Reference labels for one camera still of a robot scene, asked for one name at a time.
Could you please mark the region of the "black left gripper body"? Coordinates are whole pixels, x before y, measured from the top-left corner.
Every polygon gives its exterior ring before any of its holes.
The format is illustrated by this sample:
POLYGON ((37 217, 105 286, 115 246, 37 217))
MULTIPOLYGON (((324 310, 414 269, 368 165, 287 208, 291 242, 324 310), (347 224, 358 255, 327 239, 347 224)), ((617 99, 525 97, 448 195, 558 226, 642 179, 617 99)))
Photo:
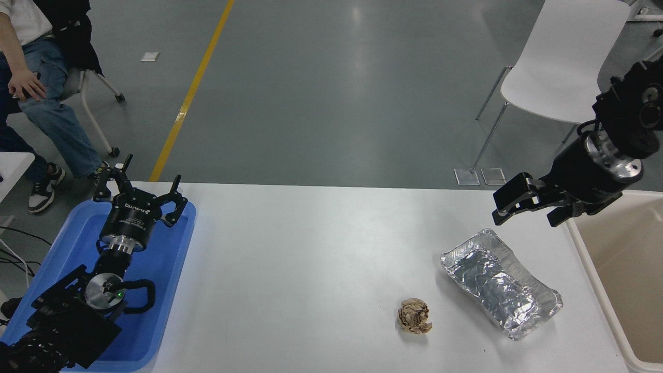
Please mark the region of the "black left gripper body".
POLYGON ((114 196, 111 211, 99 235, 110 244, 112 238, 135 241, 135 248, 146 248, 157 220, 163 214, 157 196, 140 189, 130 189, 114 196))

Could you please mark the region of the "person's hand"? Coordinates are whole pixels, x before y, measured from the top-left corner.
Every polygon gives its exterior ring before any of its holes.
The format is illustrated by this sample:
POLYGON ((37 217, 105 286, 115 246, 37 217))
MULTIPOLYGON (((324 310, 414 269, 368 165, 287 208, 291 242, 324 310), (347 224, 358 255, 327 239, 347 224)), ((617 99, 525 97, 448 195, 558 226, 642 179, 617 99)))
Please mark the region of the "person's hand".
POLYGON ((12 97, 22 102, 29 98, 40 101, 47 97, 46 88, 36 77, 36 74, 28 68, 17 68, 17 70, 12 71, 8 90, 12 97))

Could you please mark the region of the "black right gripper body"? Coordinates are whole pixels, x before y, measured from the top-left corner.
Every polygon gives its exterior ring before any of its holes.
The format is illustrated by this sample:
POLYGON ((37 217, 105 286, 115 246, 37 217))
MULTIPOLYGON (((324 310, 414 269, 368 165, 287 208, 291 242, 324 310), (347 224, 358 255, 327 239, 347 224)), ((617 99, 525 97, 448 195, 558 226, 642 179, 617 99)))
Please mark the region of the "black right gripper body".
POLYGON ((597 214, 623 191, 623 183, 596 163, 595 136, 580 136, 554 160, 550 171, 540 179, 582 202, 585 214, 597 214))

